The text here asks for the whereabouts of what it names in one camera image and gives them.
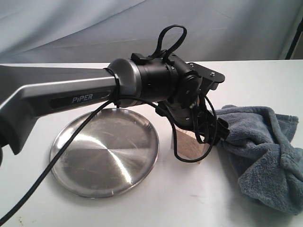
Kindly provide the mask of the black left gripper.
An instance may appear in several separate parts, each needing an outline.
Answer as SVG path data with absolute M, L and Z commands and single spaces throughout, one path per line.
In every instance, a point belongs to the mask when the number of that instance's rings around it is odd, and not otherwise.
M 198 94 L 171 95 L 156 101 L 160 108 L 157 113 L 167 113 L 177 127 L 193 132 L 199 143 L 217 144 L 229 136 L 229 124 L 209 111 L 206 101 Z

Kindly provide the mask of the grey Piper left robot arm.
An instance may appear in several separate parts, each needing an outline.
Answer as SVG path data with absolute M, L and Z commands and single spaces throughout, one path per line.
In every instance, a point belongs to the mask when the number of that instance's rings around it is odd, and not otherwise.
M 103 69 L 1 66 L 0 145 L 18 154 L 38 118 L 113 100 L 120 107 L 159 104 L 174 124 L 210 145 L 227 139 L 228 123 L 207 110 L 208 91 L 223 74 L 177 55 L 154 59 L 132 54 Z

